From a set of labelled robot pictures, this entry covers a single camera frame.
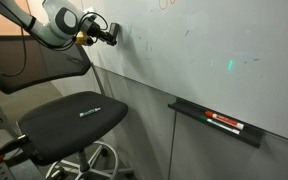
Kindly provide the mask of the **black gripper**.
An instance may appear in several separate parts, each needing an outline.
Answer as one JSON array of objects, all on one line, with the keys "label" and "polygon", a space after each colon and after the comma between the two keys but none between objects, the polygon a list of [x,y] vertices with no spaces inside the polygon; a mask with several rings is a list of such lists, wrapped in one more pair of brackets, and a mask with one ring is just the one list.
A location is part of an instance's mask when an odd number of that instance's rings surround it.
[{"label": "black gripper", "polygon": [[115,46],[117,44],[117,36],[113,37],[109,31],[105,32],[100,29],[100,26],[97,23],[93,23],[89,28],[89,35],[100,39],[103,42],[106,42],[108,45]]}]

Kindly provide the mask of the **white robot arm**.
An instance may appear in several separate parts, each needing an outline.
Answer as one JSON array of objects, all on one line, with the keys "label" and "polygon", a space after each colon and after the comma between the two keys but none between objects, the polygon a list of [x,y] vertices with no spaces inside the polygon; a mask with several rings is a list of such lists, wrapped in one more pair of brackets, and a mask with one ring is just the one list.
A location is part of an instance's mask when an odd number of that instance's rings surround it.
[{"label": "white robot arm", "polygon": [[112,23],[110,31],[105,32],[95,22],[98,16],[95,12],[83,11],[68,0],[43,0],[42,7],[48,17],[46,23],[25,12],[15,0],[0,0],[0,15],[48,48],[61,49],[74,43],[79,32],[111,46],[117,43],[119,25]]}]

